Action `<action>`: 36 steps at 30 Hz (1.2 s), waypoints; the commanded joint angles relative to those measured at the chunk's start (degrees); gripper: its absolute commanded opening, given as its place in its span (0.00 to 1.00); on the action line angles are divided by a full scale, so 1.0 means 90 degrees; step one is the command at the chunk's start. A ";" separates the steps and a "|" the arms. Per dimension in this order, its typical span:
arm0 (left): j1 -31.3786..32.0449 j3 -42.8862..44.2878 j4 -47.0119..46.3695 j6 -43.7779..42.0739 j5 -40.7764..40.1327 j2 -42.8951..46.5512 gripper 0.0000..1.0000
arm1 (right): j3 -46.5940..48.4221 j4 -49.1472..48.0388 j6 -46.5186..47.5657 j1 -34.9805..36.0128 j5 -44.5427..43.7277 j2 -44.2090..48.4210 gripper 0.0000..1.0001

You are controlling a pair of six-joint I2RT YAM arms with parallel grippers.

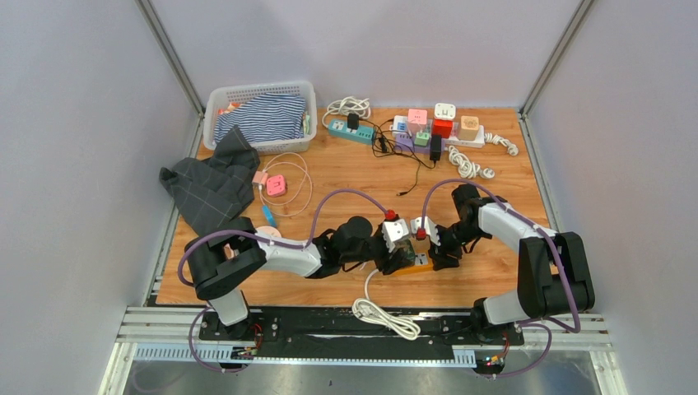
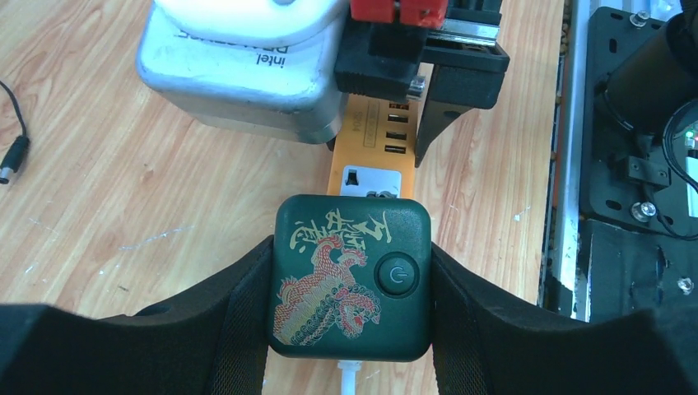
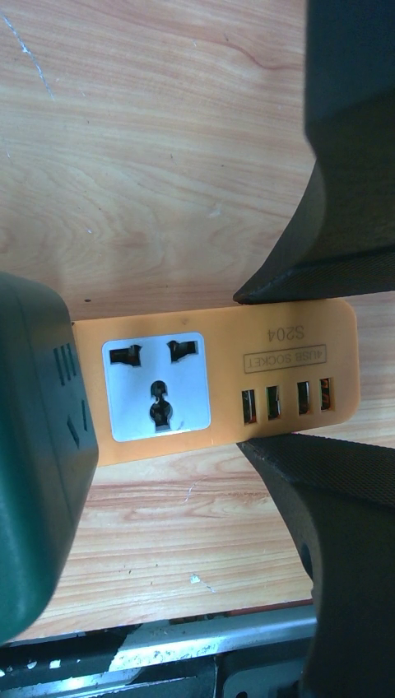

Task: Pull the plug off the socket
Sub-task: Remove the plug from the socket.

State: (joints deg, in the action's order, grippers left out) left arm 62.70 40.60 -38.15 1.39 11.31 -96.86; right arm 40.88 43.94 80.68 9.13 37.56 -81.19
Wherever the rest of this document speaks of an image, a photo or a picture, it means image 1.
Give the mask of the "light pink usb charger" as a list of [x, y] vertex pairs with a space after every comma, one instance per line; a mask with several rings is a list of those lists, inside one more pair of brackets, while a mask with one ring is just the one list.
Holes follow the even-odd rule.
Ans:
[[252, 179], [252, 184], [257, 189], [262, 190], [265, 188], [267, 181], [268, 181], [268, 173], [267, 172], [256, 171], [254, 176], [253, 176], [253, 179]]

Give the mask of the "dark green cube socket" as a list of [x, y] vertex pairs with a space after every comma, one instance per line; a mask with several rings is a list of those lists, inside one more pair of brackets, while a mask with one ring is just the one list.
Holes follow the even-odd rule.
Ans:
[[400, 258], [400, 263], [404, 267], [415, 265], [416, 253], [410, 242], [406, 242], [397, 247], [397, 253]]

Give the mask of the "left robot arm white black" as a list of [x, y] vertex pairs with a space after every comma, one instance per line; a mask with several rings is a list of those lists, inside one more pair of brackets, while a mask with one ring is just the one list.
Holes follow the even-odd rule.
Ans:
[[293, 240], [258, 230], [249, 218], [241, 217], [191, 240], [181, 264], [189, 269], [197, 298], [217, 313], [221, 330], [241, 340], [250, 334], [253, 320], [240, 286], [255, 272], [323, 279], [345, 271], [350, 263], [374, 262], [378, 272], [390, 275], [414, 265], [410, 237], [402, 219], [385, 221], [375, 229], [363, 216], [353, 216], [312, 239]]

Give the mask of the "orange power strip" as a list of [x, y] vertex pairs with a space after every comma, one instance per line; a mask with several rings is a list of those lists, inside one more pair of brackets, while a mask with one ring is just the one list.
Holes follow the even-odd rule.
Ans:
[[398, 269], [394, 275], [395, 276], [405, 276], [413, 275], [423, 272], [432, 272], [434, 270], [434, 265], [427, 253], [417, 253], [415, 255], [414, 263], [411, 266], [403, 267]]

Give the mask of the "round pink power strip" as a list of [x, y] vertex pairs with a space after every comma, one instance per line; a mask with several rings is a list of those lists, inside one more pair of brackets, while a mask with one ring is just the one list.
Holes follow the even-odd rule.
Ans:
[[270, 225], [259, 226], [259, 227], [256, 227], [255, 230], [259, 234], [264, 234], [264, 235], [267, 235], [270, 237], [274, 237], [274, 238], [281, 238], [282, 237], [282, 233], [277, 228], [270, 226]]

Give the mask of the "pink cube adapter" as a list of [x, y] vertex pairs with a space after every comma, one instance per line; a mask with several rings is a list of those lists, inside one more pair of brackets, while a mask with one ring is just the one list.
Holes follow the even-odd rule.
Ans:
[[282, 174], [269, 176], [265, 183], [265, 191], [270, 198], [283, 196], [287, 192], [286, 177]]

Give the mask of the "blue cube socket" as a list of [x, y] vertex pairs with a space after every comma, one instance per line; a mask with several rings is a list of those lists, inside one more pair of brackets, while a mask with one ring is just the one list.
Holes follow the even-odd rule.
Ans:
[[269, 206], [264, 205], [262, 207], [262, 209], [263, 209], [263, 214], [264, 214], [264, 217], [265, 217], [268, 225], [271, 227], [277, 227], [277, 222], [276, 222], [275, 216], [273, 215]]

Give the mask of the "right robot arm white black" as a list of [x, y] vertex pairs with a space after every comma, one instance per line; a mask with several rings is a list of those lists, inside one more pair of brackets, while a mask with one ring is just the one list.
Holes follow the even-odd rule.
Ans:
[[582, 238], [539, 225], [504, 198], [467, 180], [453, 179], [451, 193], [458, 221], [435, 224], [421, 214], [414, 235], [430, 241], [436, 270], [455, 266], [482, 239], [498, 239], [517, 255], [513, 290], [477, 300], [470, 332], [491, 343], [503, 329], [549, 321], [567, 332], [582, 329], [580, 313], [595, 305], [593, 280]]

